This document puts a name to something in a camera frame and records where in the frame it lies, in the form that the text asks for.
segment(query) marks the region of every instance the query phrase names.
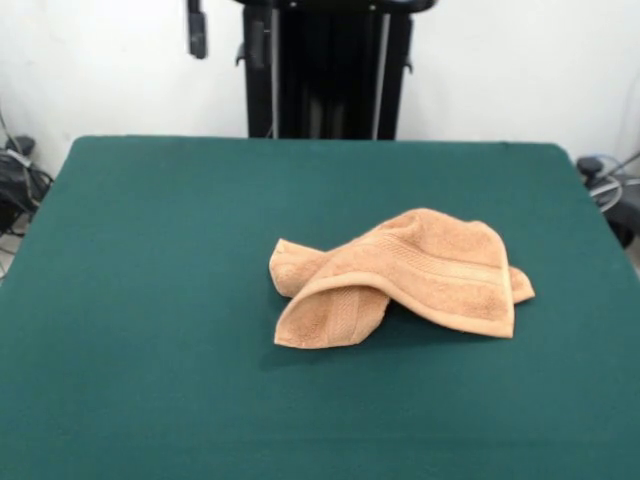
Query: black device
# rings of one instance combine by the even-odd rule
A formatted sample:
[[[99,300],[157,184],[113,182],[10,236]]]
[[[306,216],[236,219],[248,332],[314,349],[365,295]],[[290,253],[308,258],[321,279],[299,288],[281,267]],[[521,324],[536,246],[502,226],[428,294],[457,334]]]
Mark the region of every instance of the black device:
[[[53,183],[28,159],[34,147],[32,138],[18,136],[7,140],[5,148],[0,149],[0,235],[11,233],[21,215],[30,220]]]
[[[640,178],[619,173],[621,167],[623,165],[606,173],[605,165],[598,157],[582,157],[577,161],[585,186],[600,206],[620,245],[627,248],[635,237],[640,237]]]
[[[250,137],[395,138],[411,14],[436,0],[236,1]],[[199,3],[187,2],[189,48],[203,58]]]

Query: electrical wire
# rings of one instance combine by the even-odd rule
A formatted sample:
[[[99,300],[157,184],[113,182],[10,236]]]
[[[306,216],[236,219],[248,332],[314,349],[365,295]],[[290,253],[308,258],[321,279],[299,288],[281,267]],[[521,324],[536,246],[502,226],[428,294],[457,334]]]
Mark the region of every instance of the electrical wire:
[[[603,153],[594,153],[591,156],[595,157],[595,158],[598,158],[598,159],[601,159],[601,160],[610,160],[613,163],[615,163],[616,166],[621,166],[622,167],[622,162],[620,160],[618,160],[616,157],[614,157],[613,155],[607,155],[607,154],[603,154]]]
[[[615,167],[611,167],[609,170],[607,170],[602,175],[600,175],[600,177],[610,177],[614,173],[619,172],[620,170],[623,170],[627,165],[635,162],[638,159],[640,159],[640,152],[634,153],[629,158],[627,158],[624,162],[622,162],[620,165],[616,165]]]
[[[600,211],[602,213],[608,212],[613,207],[615,207],[620,199],[622,199],[622,194],[624,191],[622,183],[617,178],[607,176],[606,179],[609,180],[610,183],[608,183],[607,185],[603,185],[602,187],[595,188],[589,192],[589,195],[597,200],[597,197],[599,197],[600,195],[615,190],[615,195],[613,196],[613,198],[604,205],[600,205]]]

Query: black handle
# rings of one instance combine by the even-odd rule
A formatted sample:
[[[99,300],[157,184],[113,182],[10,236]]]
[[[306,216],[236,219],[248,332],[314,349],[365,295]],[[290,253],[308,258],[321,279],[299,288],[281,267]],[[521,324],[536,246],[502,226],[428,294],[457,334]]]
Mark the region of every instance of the black handle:
[[[200,10],[200,0],[187,0],[189,53],[199,60],[207,57],[207,17]]]

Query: towel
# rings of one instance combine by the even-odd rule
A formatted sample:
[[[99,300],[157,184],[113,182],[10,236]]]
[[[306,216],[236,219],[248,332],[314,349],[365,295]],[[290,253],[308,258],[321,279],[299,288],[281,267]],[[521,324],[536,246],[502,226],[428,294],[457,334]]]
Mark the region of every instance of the towel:
[[[360,343],[390,298],[440,325],[512,337],[514,303],[534,296],[509,267],[500,236],[482,222],[429,209],[406,212],[329,252],[280,240],[269,270],[293,297],[275,342],[296,348]]]

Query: black machine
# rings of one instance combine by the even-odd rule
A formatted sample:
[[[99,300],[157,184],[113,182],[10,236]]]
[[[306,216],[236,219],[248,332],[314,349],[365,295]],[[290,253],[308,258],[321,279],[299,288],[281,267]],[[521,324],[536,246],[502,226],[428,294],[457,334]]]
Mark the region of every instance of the black machine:
[[[577,167],[620,245],[627,248],[640,237],[640,178],[624,169],[640,159],[640,152],[609,169],[605,168],[604,158],[582,157]]]
[[[436,0],[237,1],[250,137],[395,138],[411,14]],[[190,52],[205,58],[199,0],[187,9]]]

